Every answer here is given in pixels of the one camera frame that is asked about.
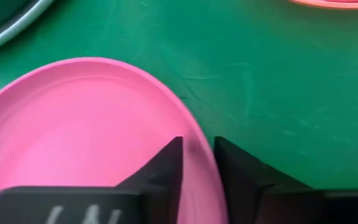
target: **black object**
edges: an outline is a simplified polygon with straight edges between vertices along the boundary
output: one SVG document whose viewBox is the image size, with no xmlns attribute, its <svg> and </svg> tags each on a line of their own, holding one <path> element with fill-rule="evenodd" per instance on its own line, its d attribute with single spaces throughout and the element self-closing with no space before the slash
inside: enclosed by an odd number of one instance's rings
<svg viewBox="0 0 358 224">
<path fill-rule="evenodd" d="M 214 153 L 230 224 L 358 224 L 358 190 L 315 190 L 222 137 Z"/>
<path fill-rule="evenodd" d="M 183 140 L 177 137 L 116 187 L 3 190 L 0 224 L 174 224 L 182 175 Z"/>
</svg>

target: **green cutting mat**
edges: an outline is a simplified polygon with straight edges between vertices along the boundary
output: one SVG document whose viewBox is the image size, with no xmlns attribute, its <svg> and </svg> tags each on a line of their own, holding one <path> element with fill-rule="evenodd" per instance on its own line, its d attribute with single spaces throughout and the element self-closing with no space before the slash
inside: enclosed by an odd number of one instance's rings
<svg viewBox="0 0 358 224">
<path fill-rule="evenodd" d="M 358 12 L 286 0 L 56 0 L 0 48 L 0 88 L 81 56 L 168 85 L 225 136 L 313 187 L 358 187 Z"/>
</svg>

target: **green table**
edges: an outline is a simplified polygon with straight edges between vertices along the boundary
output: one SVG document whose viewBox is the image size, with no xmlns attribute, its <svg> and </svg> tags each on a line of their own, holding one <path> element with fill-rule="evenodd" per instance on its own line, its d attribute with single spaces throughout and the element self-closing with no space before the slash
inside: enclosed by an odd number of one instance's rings
<svg viewBox="0 0 358 224">
<path fill-rule="evenodd" d="M 225 136 L 313 187 L 358 187 L 358 12 L 286 0 L 56 0 L 0 48 L 0 88 L 101 56 L 168 85 Z"/>
</svg>

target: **orange plate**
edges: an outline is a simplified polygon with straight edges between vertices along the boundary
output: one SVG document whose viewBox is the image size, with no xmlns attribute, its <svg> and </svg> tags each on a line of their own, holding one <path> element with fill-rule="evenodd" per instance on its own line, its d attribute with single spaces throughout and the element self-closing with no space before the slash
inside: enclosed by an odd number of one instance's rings
<svg viewBox="0 0 358 224">
<path fill-rule="evenodd" d="M 331 9 L 358 9 L 358 2 L 339 2 L 339 1 L 324 1 L 324 0 L 290 0 L 298 4 L 305 4 L 307 6 L 323 7 Z"/>
</svg>

